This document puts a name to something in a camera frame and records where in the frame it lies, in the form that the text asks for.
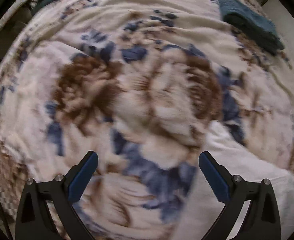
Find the floral patterned bed blanket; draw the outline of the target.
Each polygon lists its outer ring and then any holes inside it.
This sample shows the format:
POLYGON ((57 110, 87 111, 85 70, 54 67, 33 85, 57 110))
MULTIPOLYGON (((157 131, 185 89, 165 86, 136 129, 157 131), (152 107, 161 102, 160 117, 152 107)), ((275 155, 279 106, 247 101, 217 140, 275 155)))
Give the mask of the floral patterned bed blanket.
MULTIPOLYGON (((238 0, 267 18, 256 0, 238 0)), ((99 166, 74 208, 96 239, 172 239, 210 123, 294 174, 294 57, 221 18, 218 0, 58 0, 0 64, 0 197, 99 166)))

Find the white pants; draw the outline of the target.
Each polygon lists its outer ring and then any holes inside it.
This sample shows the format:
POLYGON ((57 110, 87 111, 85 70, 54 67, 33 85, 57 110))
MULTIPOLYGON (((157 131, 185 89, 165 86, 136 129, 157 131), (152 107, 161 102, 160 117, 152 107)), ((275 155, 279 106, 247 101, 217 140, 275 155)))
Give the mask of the white pants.
MULTIPOLYGON (((217 121, 210 123, 204 149, 231 174, 246 181, 271 181, 279 207, 282 239, 294 232, 294 174, 259 159, 233 140, 217 121)), ((218 202, 201 171, 197 171, 172 239, 201 239, 212 226, 223 204, 218 202)))

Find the folded teal cloth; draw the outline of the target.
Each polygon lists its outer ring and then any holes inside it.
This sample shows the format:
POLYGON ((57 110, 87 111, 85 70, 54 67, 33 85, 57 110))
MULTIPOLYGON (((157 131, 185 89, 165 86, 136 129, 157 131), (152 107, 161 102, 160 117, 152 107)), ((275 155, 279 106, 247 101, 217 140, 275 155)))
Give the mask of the folded teal cloth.
POLYGON ((238 28, 272 55, 284 50, 276 28, 270 20, 257 14, 238 0, 218 0, 221 18, 238 28))

